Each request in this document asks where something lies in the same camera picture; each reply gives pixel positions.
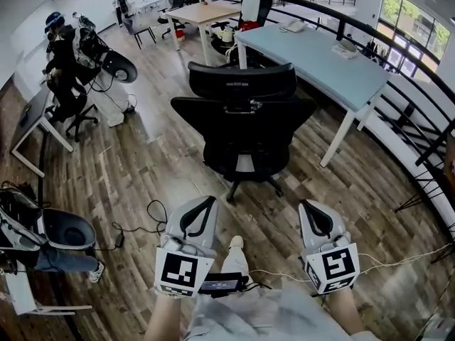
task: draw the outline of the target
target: sneaker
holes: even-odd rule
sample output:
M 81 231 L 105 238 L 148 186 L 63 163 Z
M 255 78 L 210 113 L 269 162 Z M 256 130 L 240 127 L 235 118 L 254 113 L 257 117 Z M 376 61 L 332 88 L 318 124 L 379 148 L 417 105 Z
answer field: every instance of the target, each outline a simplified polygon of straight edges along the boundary
M 98 283 L 99 279 L 101 278 L 101 275 L 105 271 L 105 265 L 101 262 L 98 261 L 98 268 L 95 271 L 91 271 L 88 276 L 88 280 L 91 281 L 92 283 Z
M 241 237 L 239 235 L 234 236 L 232 238 L 232 240 L 230 241 L 229 249 L 231 249 L 233 247 L 239 247 L 239 248 L 243 249 L 243 237 Z

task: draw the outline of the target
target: white desk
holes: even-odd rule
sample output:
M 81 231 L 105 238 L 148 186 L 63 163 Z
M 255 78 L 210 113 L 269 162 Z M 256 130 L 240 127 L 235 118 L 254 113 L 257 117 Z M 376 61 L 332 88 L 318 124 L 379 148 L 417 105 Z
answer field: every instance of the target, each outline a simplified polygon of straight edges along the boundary
M 9 296 L 17 315 L 25 313 L 32 315 L 74 315 L 74 310 L 89 310 L 91 305 L 41 305 L 35 301 L 28 282 L 26 267 L 22 263 L 17 263 L 18 273 L 6 274 L 6 286 Z
M 361 112 L 358 130 L 363 128 L 390 73 L 361 54 L 350 60 L 339 56 L 331 50 L 337 40 L 327 34 L 310 28 L 300 33 L 284 33 L 279 27 L 280 24 L 274 24 L 235 34 L 240 68 L 247 68 L 247 45 L 278 63 L 292 63 L 299 77 L 348 110 L 322 158 L 321 165 L 325 167 L 348 132 L 355 113 Z
M 208 52 L 208 41 L 207 35 L 205 34 L 205 26 L 210 26 L 210 24 L 215 21 L 222 21 L 237 15 L 240 15 L 240 7 L 225 6 L 213 2 L 209 2 L 206 5 L 202 3 L 187 5 L 183 8 L 166 12 L 176 50 L 180 49 L 180 45 L 178 44 L 176 30 L 173 27 L 172 19 L 178 19 L 182 23 L 186 22 L 199 27 L 200 40 L 202 42 L 206 65 L 211 65 L 211 61 Z
M 159 4 L 165 0 L 146 0 L 146 1 L 140 1 L 139 3 L 134 3 L 134 8 L 136 9 L 137 12 L 139 12 L 141 9 L 144 10 L 144 13 L 146 12 L 147 8 L 153 6 L 154 4 Z
M 61 136 L 52 124 L 46 119 L 47 102 L 52 95 L 50 90 L 44 86 L 41 91 L 24 107 L 21 117 L 25 115 L 26 118 L 17 124 L 16 131 L 14 132 L 13 140 L 11 141 L 11 153 L 29 167 L 40 177 L 44 178 L 44 173 L 39 170 L 32 162 L 25 156 L 19 153 L 18 148 L 23 141 L 31 134 L 31 132 L 41 125 L 45 131 L 50 132 L 54 137 L 69 151 L 73 151 L 73 147 Z

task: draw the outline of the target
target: cable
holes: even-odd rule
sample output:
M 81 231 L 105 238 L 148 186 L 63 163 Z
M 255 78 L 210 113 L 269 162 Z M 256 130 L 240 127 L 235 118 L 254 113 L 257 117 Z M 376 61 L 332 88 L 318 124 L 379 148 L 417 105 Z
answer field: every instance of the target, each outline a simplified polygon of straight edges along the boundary
M 376 265 L 376 266 L 372 266 L 371 268 L 369 268 L 369 269 L 367 269 L 367 270 L 361 271 L 360 274 L 367 273 L 367 272 L 369 272 L 370 270 L 373 270 L 373 269 L 376 269 L 376 268 L 389 267 L 389 266 L 397 266 L 397 265 L 412 263 L 413 261 L 416 261 L 416 260 L 422 258 L 423 256 L 428 256 L 428 255 L 435 254 L 435 253 L 437 253 L 438 251 L 441 251 L 442 249 L 445 249 L 445 248 L 447 248 L 448 246 L 450 246 L 450 245 L 452 245 L 452 244 L 454 244 L 454 243 L 453 243 L 453 242 L 449 242 L 448 244 L 445 244 L 443 247 L 440 247 L 440 248 L 437 249 L 437 250 L 430 251 L 430 252 L 425 253 L 425 254 L 413 255 L 413 256 L 410 256 L 409 258 L 400 260 L 399 262 L 393 263 L 393 264 L 383 264 L 383 263 L 381 263 L 379 260 L 373 258 L 373 257 L 372 257 L 371 255 L 369 255 L 369 254 L 362 254 L 362 253 L 359 253 L 358 255 L 368 256 L 368 257 L 371 258 L 373 261 L 375 261 L 376 263 L 379 264 L 379 265 Z M 271 273 L 270 271 L 263 270 L 263 269 L 251 270 L 250 273 L 254 273 L 254 272 L 256 272 L 256 271 L 260 271 L 260 272 L 262 272 L 262 273 L 267 273 L 267 274 L 270 274 L 270 275 L 273 275 L 273 276 L 286 276 L 286 277 L 292 279 L 293 281 L 298 281 L 298 282 L 311 282 L 311 281 L 305 281 L 305 280 L 303 280 L 303 279 L 296 279 L 296 278 L 294 278 L 293 276 L 290 276 L 289 274 L 284 274 L 284 273 Z
M 164 221 L 163 220 L 159 220 L 157 218 L 155 218 L 151 213 L 150 213 L 150 206 L 153 205 L 154 203 L 159 203 L 162 208 L 163 208 L 163 211 L 164 211 Z M 166 228 L 166 225 L 168 223 L 168 214 L 167 214 L 167 211 L 166 211 L 166 208 L 164 207 L 162 201 L 160 200 L 152 200 L 149 202 L 149 204 L 147 205 L 146 207 L 146 211 L 147 211 L 147 215 L 150 216 L 150 218 L 156 222 L 156 230 L 155 231 L 151 231 L 151 230 L 148 230 L 148 229 L 144 229 L 142 226 L 139 226 L 139 227 L 136 227 L 135 229 L 125 229 L 121 226 L 121 224 L 119 224 L 118 222 L 113 222 L 111 224 L 111 226 L 113 228 L 115 228 L 116 230 L 119 230 L 120 231 L 120 234 L 117 236 L 117 239 L 115 241 L 115 247 L 113 247 L 112 249 L 93 249 L 95 251 L 114 251 L 116 249 L 119 249 L 122 247 L 123 245 L 123 240 L 124 240 L 124 235 L 123 233 L 124 232 L 136 232 L 136 231 L 139 231 L 139 230 L 142 230 L 142 231 L 145 231 L 145 232 L 148 232 L 149 234 L 158 234 L 159 236 L 161 236 L 161 233 L 165 230 Z M 160 229 L 160 225 L 163 224 L 164 225 L 164 228 L 163 229 Z
M 371 268 L 367 269 L 367 270 L 364 270 L 362 272 L 360 272 L 360 274 L 364 274 L 364 273 L 367 273 L 369 272 L 370 270 L 372 269 L 376 269 L 376 268 L 382 268 L 382 267 L 389 267 L 389 266 L 397 266 L 397 265 L 402 265 L 402 264 L 406 264 L 406 263 L 411 263 L 413 261 L 416 261 L 420 258 L 422 258 L 423 256 L 428 256 L 428 255 L 432 255 L 434 253 L 437 253 L 438 251 L 442 250 L 442 249 L 445 249 L 447 248 L 448 246 L 452 245 L 453 242 L 449 242 L 448 244 L 445 244 L 443 247 L 440 247 L 439 249 L 437 250 L 434 250 L 434 251 L 430 251 L 428 253 L 425 253 L 425 254 L 420 254 L 420 255 L 413 255 L 413 256 L 410 256 L 409 258 L 406 258 L 406 259 L 403 259 L 397 263 L 393 263 L 393 264 L 383 264 L 381 263 L 379 260 L 373 258 L 371 255 L 369 254 L 361 254 L 359 253 L 358 255 L 363 255 L 363 256 L 368 256 L 370 259 L 372 259 L 373 261 L 375 261 L 376 263 L 378 263 L 379 265 L 376 265 L 376 266 L 372 266 Z
M 288 278 L 292 279 L 293 281 L 307 282 L 307 281 L 304 281 L 304 280 L 301 280 L 301 279 L 295 279 L 293 276 L 290 276 L 290 275 L 288 275 L 288 274 L 284 274 L 284 273 L 270 273 L 269 271 L 263 270 L 263 269 L 251 270 L 250 273 L 254 273 L 254 272 L 256 272 L 256 271 L 261 271 L 262 273 L 267 273 L 267 274 L 270 274 L 270 275 L 273 275 L 273 276 L 287 276 Z

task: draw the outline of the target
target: desk leg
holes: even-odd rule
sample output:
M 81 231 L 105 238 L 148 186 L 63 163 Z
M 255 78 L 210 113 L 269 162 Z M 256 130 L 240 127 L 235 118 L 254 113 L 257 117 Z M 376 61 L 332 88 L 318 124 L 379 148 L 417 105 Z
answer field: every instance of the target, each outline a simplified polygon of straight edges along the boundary
M 173 39 L 173 44 L 175 45 L 176 50 L 180 50 L 180 45 L 178 44 L 178 39 L 177 39 L 177 35 L 176 35 L 176 29 L 173 26 L 173 21 L 172 21 L 172 18 L 170 16 L 168 16 L 168 22 L 169 22 L 169 28 L 171 28 L 171 35 L 172 35 L 172 39 Z
M 23 156 L 22 154 L 20 154 L 18 151 L 17 151 L 17 148 L 13 149 L 11 151 L 11 153 L 17 158 L 19 159 L 22 163 L 24 163 L 30 170 L 32 170 L 36 175 L 39 175 L 40 177 L 44 178 L 44 173 L 39 170 L 37 167 L 35 167 L 32 162 L 30 162 L 25 156 Z
M 354 111 L 348 110 L 344 116 L 344 120 L 340 125 L 340 128 L 336 132 L 335 138 L 333 138 L 330 146 L 327 149 L 326 155 L 322 158 L 321 166 L 324 168 L 327 166 L 328 162 L 332 159 L 333 155 L 336 152 L 336 149 L 340 146 L 343 141 L 344 136 L 348 132 L 350 125 L 353 123 L 355 118 Z
M 207 34 L 205 33 L 205 25 L 200 24 L 199 26 L 200 41 L 202 42 L 202 50 L 204 51 L 204 58 L 206 65 L 212 65 L 210 63 L 210 53 L 208 51 Z
M 73 147 L 68 143 L 63 136 L 61 136 L 57 130 L 51 125 L 51 123 L 45 118 L 41 118 L 41 123 L 50 131 L 52 135 L 71 153 L 73 152 Z
M 368 105 L 367 111 L 365 111 L 365 114 L 363 115 L 362 120 L 360 121 L 359 125 L 357 125 L 357 130 L 362 131 L 363 127 L 365 126 L 365 124 L 368 120 L 368 117 L 370 117 L 371 113 L 375 109 L 375 106 L 378 103 L 380 96 L 381 95 L 378 93 L 376 96 L 374 96 L 370 100 L 370 104 Z
M 246 70 L 247 67 L 247 50 L 244 44 L 237 42 L 237 49 L 239 52 L 239 66 L 241 70 Z

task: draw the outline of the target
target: window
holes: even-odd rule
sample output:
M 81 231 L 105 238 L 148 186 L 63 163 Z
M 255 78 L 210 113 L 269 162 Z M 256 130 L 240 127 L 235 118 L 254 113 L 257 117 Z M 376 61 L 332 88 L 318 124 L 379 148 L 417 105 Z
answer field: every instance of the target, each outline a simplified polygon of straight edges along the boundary
M 380 18 L 387 21 L 389 24 L 396 26 L 401 1 L 402 0 L 382 0 Z
M 403 0 L 397 27 L 423 46 L 427 45 L 434 19 L 423 10 Z
M 449 38 L 449 30 L 443 27 L 438 20 L 435 20 L 432 34 L 429 37 L 427 49 L 441 60 L 442 55 L 446 50 L 447 43 L 449 42 Z
M 408 49 L 433 72 L 436 72 L 450 39 L 448 29 L 408 0 L 382 0 L 376 30 Z M 394 48 L 387 47 L 387 61 L 398 67 L 404 75 L 426 77 Z

